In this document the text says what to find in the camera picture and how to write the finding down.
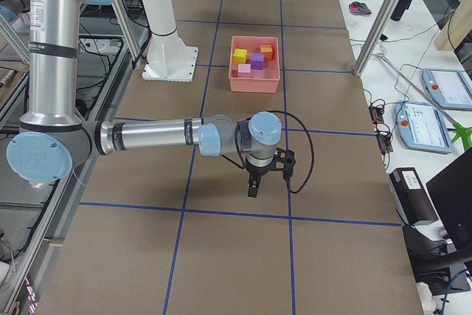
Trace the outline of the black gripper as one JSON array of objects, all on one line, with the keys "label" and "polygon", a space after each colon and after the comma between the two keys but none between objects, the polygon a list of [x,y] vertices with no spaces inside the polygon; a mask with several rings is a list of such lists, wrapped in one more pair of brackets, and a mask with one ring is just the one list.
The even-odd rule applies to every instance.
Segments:
[{"label": "black gripper", "polygon": [[246,170],[249,173],[249,188],[247,196],[250,198],[256,198],[258,195],[261,177],[273,170],[274,163],[270,162],[266,166],[257,166],[252,164],[249,160],[246,160]]}]

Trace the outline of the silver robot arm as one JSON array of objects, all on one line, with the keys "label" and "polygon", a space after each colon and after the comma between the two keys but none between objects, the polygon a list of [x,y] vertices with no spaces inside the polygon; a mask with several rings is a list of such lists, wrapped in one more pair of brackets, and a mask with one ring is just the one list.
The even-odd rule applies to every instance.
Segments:
[{"label": "silver robot arm", "polygon": [[[279,148],[281,123],[263,111],[233,122],[217,115],[138,123],[85,121],[75,109],[80,6],[91,0],[30,0],[29,105],[7,162],[27,181],[50,183],[97,155],[196,145],[204,156],[236,153],[256,197],[260,180],[292,155]],[[112,3],[114,0],[92,0]]]}]

